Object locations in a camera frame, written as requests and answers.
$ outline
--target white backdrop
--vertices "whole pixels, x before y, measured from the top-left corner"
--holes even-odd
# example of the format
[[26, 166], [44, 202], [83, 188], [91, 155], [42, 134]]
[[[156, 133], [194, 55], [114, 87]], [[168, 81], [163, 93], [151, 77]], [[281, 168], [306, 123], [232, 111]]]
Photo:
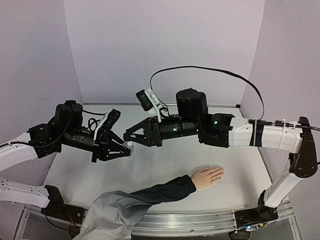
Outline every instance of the white backdrop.
[[[74, 64], [84, 102], [137, 102], [162, 68], [200, 65], [248, 78], [264, 0], [65, 0]], [[222, 73], [180, 69], [154, 78], [158, 96], [207, 93], [208, 103], [240, 104], [245, 83]]]

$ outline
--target black cuff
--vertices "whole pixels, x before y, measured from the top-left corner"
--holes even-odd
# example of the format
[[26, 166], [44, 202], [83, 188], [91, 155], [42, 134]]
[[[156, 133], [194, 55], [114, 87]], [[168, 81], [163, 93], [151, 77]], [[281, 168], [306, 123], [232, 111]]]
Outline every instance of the black cuff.
[[185, 183], [185, 187], [190, 191], [190, 193], [194, 193], [197, 190], [191, 177], [189, 177], [188, 175], [184, 175], [182, 179], [183, 179], [183, 182]]

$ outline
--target black sleeve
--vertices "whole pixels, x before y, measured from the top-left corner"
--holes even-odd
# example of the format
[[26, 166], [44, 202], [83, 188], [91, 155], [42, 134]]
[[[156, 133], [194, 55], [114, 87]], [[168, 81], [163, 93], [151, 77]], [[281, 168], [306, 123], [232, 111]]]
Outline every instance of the black sleeve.
[[196, 186], [188, 175], [177, 177], [165, 184], [132, 192], [135, 198], [150, 204], [179, 201], [196, 191]]

